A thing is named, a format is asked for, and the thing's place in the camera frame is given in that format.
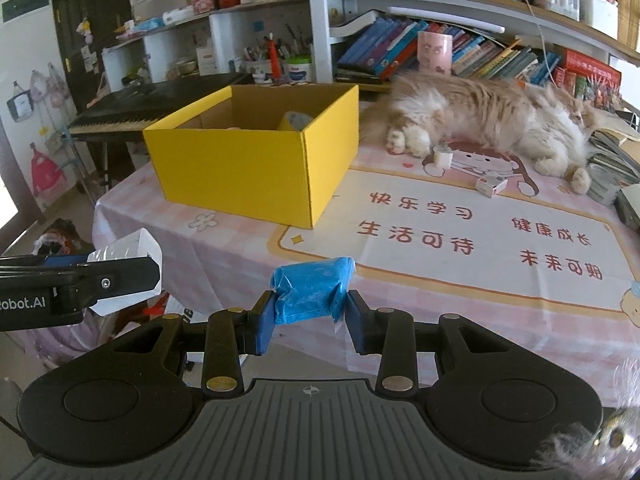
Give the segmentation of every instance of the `yellow box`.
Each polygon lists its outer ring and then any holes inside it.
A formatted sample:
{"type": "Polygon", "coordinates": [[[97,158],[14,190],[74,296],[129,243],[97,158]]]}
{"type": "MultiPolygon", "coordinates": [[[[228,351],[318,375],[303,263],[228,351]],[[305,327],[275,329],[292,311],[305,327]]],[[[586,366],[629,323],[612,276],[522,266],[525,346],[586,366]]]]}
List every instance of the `yellow box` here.
{"type": "Polygon", "coordinates": [[[229,86],[144,134],[167,200],[310,229],[358,151],[358,87],[229,86]],[[288,111],[315,119],[276,130],[288,111]]]}

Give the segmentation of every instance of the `sleeping cat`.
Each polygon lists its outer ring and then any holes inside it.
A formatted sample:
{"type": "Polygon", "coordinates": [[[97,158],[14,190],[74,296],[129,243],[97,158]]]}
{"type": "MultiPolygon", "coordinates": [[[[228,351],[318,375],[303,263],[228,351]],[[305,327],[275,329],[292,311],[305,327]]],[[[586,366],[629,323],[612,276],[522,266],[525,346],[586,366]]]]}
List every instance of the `sleeping cat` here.
{"type": "Polygon", "coordinates": [[[586,143],[606,126],[630,129],[553,84],[522,87],[515,81],[413,72],[396,78],[390,94],[362,113],[360,139],[386,142],[394,153],[407,150],[420,158],[443,139],[469,140],[527,156],[538,173],[566,176],[572,189],[584,194],[591,184],[586,143]]]}

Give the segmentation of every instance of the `tablecloth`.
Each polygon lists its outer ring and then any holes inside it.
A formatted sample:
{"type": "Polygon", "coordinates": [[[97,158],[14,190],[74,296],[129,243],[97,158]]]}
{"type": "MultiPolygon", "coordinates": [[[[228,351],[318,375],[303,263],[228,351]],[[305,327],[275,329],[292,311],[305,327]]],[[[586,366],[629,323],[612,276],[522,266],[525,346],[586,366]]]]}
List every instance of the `tablecloth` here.
{"type": "MultiPolygon", "coordinates": [[[[164,288],[203,314],[250,308],[277,266],[352,256],[351,288],[370,306],[425,322],[457,312],[574,372],[612,405],[615,367],[640,358],[640,238],[612,208],[527,161],[450,146],[447,171],[361,147],[308,231],[168,202],[150,163],[100,199],[93,241],[102,247],[147,228],[162,248],[164,288]],[[508,180],[494,198],[474,189],[489,171],[508,180]]],[[[274,338],[349,370],[377,371],[379,357],[355,354],[330,318],[278,326],[274,338]]],[[[432,355],[420,354],[418,368],[421,383],[436,380],[432,355]]]]}

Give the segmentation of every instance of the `white cord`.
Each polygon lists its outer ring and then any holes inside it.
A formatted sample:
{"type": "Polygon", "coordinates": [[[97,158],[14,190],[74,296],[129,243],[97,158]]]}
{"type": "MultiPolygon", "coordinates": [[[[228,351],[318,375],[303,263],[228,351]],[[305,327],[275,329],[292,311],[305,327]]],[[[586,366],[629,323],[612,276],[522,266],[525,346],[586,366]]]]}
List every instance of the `white cord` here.
{"type": "Polygon", "coordinates": [[[529,3],[529,0],[524,0],[524,1],[527,4],[527,7],[529,7],[529,12],[533,16],[533,20],[536,22],[536,27],[538,28],[538,33],[540,34],[540,39],[542,40],[542,55],[544,57],[544,61],[545,61],[545,65],[546,65],[546,71],[549,74],[549,79],[555,85],[556,82],[554,81],[553,75],[551,73],[551,67],[549,66],[548,60],[546,59],[545,35],[542,34],[542,28],[540,27],[540,24],[538,23],[538,18],[536,17],[535,13],[533,12],[533,7],[531,7],[531,4],[529,3]]]}

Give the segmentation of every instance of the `pink mug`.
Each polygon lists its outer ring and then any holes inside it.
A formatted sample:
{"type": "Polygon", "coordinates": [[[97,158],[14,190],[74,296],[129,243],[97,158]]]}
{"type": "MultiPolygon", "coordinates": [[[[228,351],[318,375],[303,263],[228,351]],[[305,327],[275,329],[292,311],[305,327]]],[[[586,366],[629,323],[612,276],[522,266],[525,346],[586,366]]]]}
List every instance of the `pink mug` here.
{"type": "Polygon", "coordinates": [[[418,62],[420,72],[451,74],[453,38],[447,34],[418,32],[418,62]]]}

